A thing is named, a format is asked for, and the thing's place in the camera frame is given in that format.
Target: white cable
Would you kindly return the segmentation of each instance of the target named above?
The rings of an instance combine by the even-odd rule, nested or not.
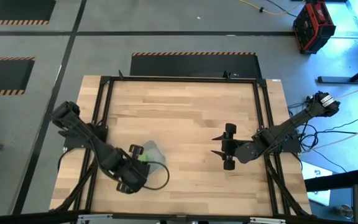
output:
[[[353,92],[348,93],[348,94],[345,94],[345,95],[343,95],[343,96],[337,97],[336,100],[337,100],[337,99],[340,99],[340,98],[344,98],[345,96],[349,96],[349,95],[351,95],[351,94],[353,94],[353,93],[357,93],[357,92],[358,92],[358,90],[353,91]]]
[[[338,140],[338,141],[331,142],[331,143],[329,143],[329,144],[325,144],[325,145],[322,145],[322,146],[319,146],[319,147],[316,147],[316,148],[311,148],[311,149],[305,150],[305,151],[303,151],[302,153],[310,152],[310,151],[312,151],[312,150],[314,150],[314,149],[319,149],[319,148],[322,148],[322,147],[325,147],[325,146],[330,146],[330,145],[333,145],[333,144],[336,144],[336,143],[339,143],[339,142],[348,140],[349,138],[353,138],[353,137],[356,136],[356,135],[358,135],[358,133],[352,134],[352,135],[349,136],[349,137],[346,137],[346,138],[341,139],[341,140]]]

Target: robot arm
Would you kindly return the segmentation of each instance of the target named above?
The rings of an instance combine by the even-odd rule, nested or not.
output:
[[[222,136],[213,140],[222,141],[222,152],[213,151],[224,160],[224,169],[233,170],[233,157],[241,163],[252,161],[261,155],[270,154],[286,140],[289,132],[318,116],[330,117],[339,111],[340,102],[328,93],[317,92],[306,101],[306,109],[286,120],[281,125],[258,130],[252,136],[252,141],[233,139],[236,133],[236,125],[226,124],[226,131]]]
[[[90,144],[103,173],[119,182],[118,191],[126,194],[138,192],[146,183],[150,169],[146,162],[136,159],[137,155],[142,154],[143,147],[131,145],[131,157],[122,149],[102,142],[79,115],[78,105],[66,101],[53,111],[52,123],[72,131],[79,139]]]

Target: black mat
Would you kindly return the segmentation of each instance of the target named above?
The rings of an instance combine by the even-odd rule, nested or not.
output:
[[[34,62],[33,57],[0,58],[0,95],[22,95]]]
[[[0,25],[46,25],[55,0],[0,0]]]
[[[132,54],[133,76],[262,78],[258,58],[250,52],[164,52]]]

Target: wooden table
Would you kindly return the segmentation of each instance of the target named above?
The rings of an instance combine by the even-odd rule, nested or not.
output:
[[[99,76],[83,79],[77,104],[85,122],[91,121],[99,80]],[[274,123],[280,124],[288,119],[282,84],[267,80],[267,87]],[[267,125],[261,89],[259,95]],[[251,84],[114,82],[108,143],[128,150],[131,144],[155,141],[167,158],[171,179],[162,190],[142,189],[126,195],[117,192],[116,182],[99,170],[91,211],[271,216],[263,158],[247,164],[237,161],[235,170],[226,171],[221,158],[211,152],[220,150],[220,141],[211,139],[222,135],[225,123],[237,124],[236,139],[250,139],[255,134],[259,125]],[[77,184],[84,151],[75,150],[62,160],[50,208],[59,206]],[[289,191],[310,212],[299,162],[289,153],[281,154],[281,160]],[[166,176],[164,170],[157,171],[147,185],[158,186]],[[81,208],[87,192],[85,187]],[[277,186],[276,194],[282,212]]]

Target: concrete floor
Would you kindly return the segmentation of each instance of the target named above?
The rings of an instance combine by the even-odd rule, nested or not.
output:
[[[80,0],[57,1],[50,25],[14,26],[0,30],[71,30]],[[268,2],[250,1],[269,11],[279,9]],[[289,9],[297,2],[276,0]],[[129,74],[133,52],[245,51],[256,52],[264,78],[281,79],[287,104],[302,102],[318,90],[333,96],[357,90],[357,85],[319,85],[318,76],[352,76],[358,72],[358,27],[343,3],[329,3],[337,25],[336,37],[316,55],[300,55],[293,37],[230,36],[109,36],[77,37],[56,104],[75,101],[83,75]],[[260,14],[236,0],[136,1],[88,0],[80,31],[291,31],[293,18]],[[0,57],[35,56],[37,61],[23,96],[0,96],[0,215],[10,212],[17,186],[29,159],[37,129],[53,88],[68,37],[0,37]],[[341,110],[332,118],[316,118],[310,124],[318,130],[358,118],[358,94],[341,100]],[[342,130],[358,131],[358,123]],[[25,213],[48,210],[57,175],[57,160],[63,138],[50,126],[24,206]],[[343,138],[342,134],[321,134],[320,144]],[[358,137],[320,150],[346,170],[358,169]],[[303,161],[335,172],[341,168],[311,152]]]

